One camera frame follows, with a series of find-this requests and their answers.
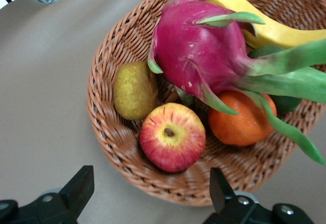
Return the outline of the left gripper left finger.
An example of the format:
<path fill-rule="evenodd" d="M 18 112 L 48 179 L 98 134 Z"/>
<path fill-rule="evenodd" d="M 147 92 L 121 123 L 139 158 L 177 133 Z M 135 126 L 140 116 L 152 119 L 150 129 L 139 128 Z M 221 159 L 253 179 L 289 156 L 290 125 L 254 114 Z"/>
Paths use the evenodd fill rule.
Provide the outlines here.
<path fill-rule="evenodd" d="M 48 192 L 20 206 L 1 200 L 1 223 L 78 223 L 94 193 L 94 169 L 84 165 L 59 192 Z"/>

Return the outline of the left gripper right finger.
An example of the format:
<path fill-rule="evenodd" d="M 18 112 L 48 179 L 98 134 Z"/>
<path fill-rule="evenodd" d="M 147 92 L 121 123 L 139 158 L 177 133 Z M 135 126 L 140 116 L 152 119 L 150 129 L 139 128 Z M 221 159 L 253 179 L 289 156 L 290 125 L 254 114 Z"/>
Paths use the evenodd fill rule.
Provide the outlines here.
<path fill-rule="evenodd" d="M 278 203 L 268 210 L 248 192 L 234 191 L 222 170 L 210 170 L 209 193 L 215 209 L 204 223 L 313 223 L 301 208 Z"/>

